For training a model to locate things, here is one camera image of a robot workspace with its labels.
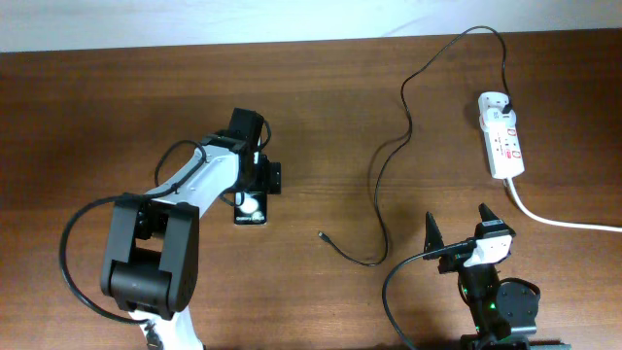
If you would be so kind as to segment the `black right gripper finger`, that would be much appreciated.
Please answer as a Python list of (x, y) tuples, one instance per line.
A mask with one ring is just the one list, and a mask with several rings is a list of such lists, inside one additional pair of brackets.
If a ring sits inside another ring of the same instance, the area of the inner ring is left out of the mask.
[(444, 248), (442, 235), (433, 214), (427, 212), (425, 216), (424, 259), (428, 261), (439, 259)]
[(478, 206), (481, 223), (475, 227), (476, 238), (493, 238), (509, 235), (516, 236), (516, 232), (507, 223), (501, 220), (485, 203)]

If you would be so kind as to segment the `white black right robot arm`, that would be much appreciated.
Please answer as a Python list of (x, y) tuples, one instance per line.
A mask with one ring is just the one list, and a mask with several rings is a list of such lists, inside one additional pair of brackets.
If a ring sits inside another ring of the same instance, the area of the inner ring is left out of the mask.
[(458, 274), (458, 288), (467, 305), (475, 334), (463, 335), (463, 349), (528, 349), (536, 333), (540, 289), (520, 278), (499, 278), (497, 265), (511, 255), (516, 232), (484, 203), (481, 222), (472, 237), (451, 245), (443, 243), (432, 213), (426, 214), (424, 252), (438, 261), (441, 274)]

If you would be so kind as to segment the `black Galaxy flip phone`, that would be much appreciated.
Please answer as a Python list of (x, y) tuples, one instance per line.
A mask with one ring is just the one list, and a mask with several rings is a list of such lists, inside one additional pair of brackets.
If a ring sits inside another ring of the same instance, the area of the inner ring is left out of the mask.
[(238, 192), (235, 195), (233, 222), (238, 226), (261, 226), (267, 222), (267, 194)]

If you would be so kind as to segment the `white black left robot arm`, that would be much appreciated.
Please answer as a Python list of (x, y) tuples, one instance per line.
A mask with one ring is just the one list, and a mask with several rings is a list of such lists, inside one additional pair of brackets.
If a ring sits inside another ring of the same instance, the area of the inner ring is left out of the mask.
[(150, 349), (201, 349), (190, 315), (198, 276), (199, 222), (233, 193), (233, 221), (266, 223), (267, 198), (281, 191), (281, 165), (262, 150), (268, 123), (236, 108), (226, 129), (194, 146), (190, 160), (142, 199), (113, 210), (101, 290), (140, 324)]

